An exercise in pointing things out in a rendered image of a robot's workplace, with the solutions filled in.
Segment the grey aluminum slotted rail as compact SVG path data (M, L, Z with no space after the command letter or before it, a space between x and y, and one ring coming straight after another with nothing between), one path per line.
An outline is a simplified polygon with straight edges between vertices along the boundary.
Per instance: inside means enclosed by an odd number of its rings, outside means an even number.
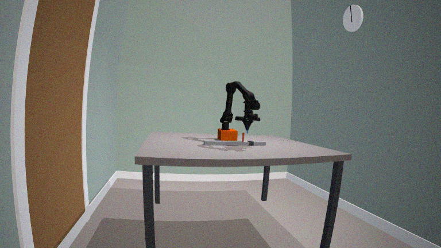
M204 145L247 145L247 146L263 146L264 141L204 141Z

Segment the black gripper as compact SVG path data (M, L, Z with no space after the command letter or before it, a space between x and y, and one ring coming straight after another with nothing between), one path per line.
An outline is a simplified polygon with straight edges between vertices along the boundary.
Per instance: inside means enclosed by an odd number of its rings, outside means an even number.
M252 122L253 122L253 121L260 121L260 118L257 117L257 119L255 119L255 120L249 120L248 118L246 118L246 114L247 114L247 112L248 112L249 114L253 113L253 110L247 110L247 109L245 109L244 112L245 112L245 116L243 116L243 117L235 117L235 120L237 120L237 121L242 121L243 124L245 125L246 130L247 130L247 126L248 126L248 131L249 131L249 128L250 128ZM248 120L248 121L247 121L247 120Z

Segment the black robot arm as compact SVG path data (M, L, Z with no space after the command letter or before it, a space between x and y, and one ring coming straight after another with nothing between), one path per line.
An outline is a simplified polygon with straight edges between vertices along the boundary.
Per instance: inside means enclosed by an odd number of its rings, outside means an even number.
M231 112L232 102L233 102L233 94L236 91L236 88L239 89L239 91L243 94L244 103L245 103L245 109L247 110L259 110L260 109L260 103L258 100L255 99L254 94L250 91L248 91L241 82L234 81L231 83L226 84L226 91L227 91L227 100L226 100L226 109L220 119L220 122L222 123L222 130L230 130L229 129L229 123L231 123L233 114ZM247 112L246 118L249 120L255 120L257 119L258 114L249 114ZM225 121L225 122L224 122Z

